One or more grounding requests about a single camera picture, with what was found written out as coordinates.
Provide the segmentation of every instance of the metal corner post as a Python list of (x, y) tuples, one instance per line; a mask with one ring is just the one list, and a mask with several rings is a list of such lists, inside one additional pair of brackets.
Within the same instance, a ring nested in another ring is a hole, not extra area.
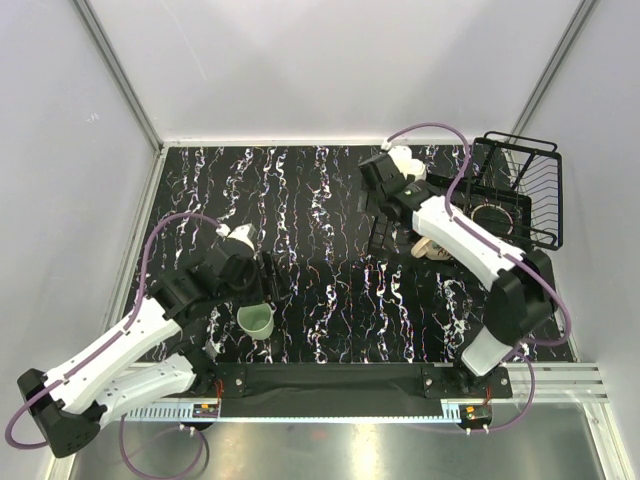
[(589, 20), (591, 13), (594, 11), (599, 1), (600, 0), (581, 0), (580, 5), (576, 8), (573, 17), (571, 17), (567, 28), (553, 51), (551, 58), (542, 71), (542, 75), (540, 75), (540, 78), (538, 79), (533, 92), (531, 92), (524, 109), (520, 113), (515, 126), (511, 130), (513, 135), (522, 135), (524, 132), (531, 120), (531, 117), (533, 116), (533, 113), (536, 108), (538, 108), (538, 105), (540, 105), (540, 102), (544, 98), (544, 95), (553, 82), (558, 70), (567, 58), (571, 47), (575, 43), (584, 26), (587, 24), (587, 20)]
[(159, 153), (162, 149), (162, 139), (156, 132), (151, 120), (144, 111), (142, 104), (136, 92), (134, 91), (127, 75), (120, 65), (118, 57), (116, 56), (109, 38), (107, 37), (100, 20), (98, 19), (95, 11), (91, 7), (90, 0), (70, 0), (72, 6), (78, 12), (80, 19), (87, 28), (87, 31), (91, 35), (93, 42), (100, 52), (100, 56), (104, 60), (109, 72), (111, 73), (118, 89), (122, 93), (125, 101), (131, 109), (131, 113), (138, 121), (144, 136), (153, 148), (154, 152)]

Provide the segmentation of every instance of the wire basket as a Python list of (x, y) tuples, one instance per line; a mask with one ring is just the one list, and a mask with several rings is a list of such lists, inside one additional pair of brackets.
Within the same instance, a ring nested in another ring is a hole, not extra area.
[[(507, 143), (492, 137), (508, 138)], [(562, 156), (555, 143), (499, 132), (476, 138), (458, 191), (465, 215), (524, 250), (562, 246)]]

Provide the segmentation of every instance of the black wire dish rack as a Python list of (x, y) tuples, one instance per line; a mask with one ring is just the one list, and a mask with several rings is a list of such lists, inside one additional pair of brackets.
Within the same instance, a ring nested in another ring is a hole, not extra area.
[[(555, 143), (500, 132), (487, 132), (473, 143), (472, 162), (457, 185), (452, 203), (495, 236), (529, 251), (562, 246), (562, 156)], [(444, 195), (452, 178), (427, 174)], [(413, 258), (415, 232), (374, 217), (367, 253), (402, 263), (438, 264), (446, 273), (455, 259)]]

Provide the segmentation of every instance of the floor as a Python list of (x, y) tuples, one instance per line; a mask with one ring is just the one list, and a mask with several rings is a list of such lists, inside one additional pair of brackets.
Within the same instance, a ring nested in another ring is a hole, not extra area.
[[(452, 177), (457, 146), (412, 147), (433, 174)], [(437, 362), (452, 358), (482, 321), (487, 293), (473, 278), (367, 256), (372, 217), (357, 211), (358, 162), (369, 146), (190, 147), (167, 154), (147, 233), (170, 213), (204, 213), (234, 227), (252, 222), (258, 245), (279, 259), (294, 295), (275, 313), (276, 330), (253, 342), (231, 306), (217, 308), (180, 337), (158, 346), (158, 361), (188, 339), (222, 342), (222, 362)], [(399, 236), (394, 236), (400, 250)], [(208, 226), (182, 222), (156, 242), (150, 277), (216, 241)], [(129, 297), (133, 300), (134, 281)], [(559, 335), (546, 322), (535, 336)], [(528, 351), (536, 360), (572, 360), (567, 346)]]
[[(496, 423), (516, 413), (496, 405)], [(169, 425), (127, 423), (129, 454)], [(580, 405), (535, 404), (505, 432), (467, 437), (453, 426), (389, 424), (220, 423), (205, 431), (210, 451), (186, 478), (212, 480), (439, 479), (603, 480)], [(455, 434), (444, 435), (433, 429)], [(118, 425), (109, 425), (75, 459), (71, 480), (133, 480), (120, 460)], [(176, 475), (197, 445), (173, 432), (136, 454), (133, 464), (153, 478)]]

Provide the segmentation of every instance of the white wall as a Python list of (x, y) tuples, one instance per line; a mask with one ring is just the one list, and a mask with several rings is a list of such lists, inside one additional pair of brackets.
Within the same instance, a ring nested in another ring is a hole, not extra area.
[(163, 139), (313, 140), (510, 130), (579, 1), (91, 3)]
[[(0, 4), (0, 423), (16, 380), (99, 334), (152, 161), (68, 1)], [(26, 416), (16, 437), (42, 441)], [(0, 442), (2, 478), (41, 479), (49, 451)]]
[(597, 361), (640, 473), (640, 3), (600, 2), (525, 132), (564, 156), (565, 246), (554, 256), (583, 360)]

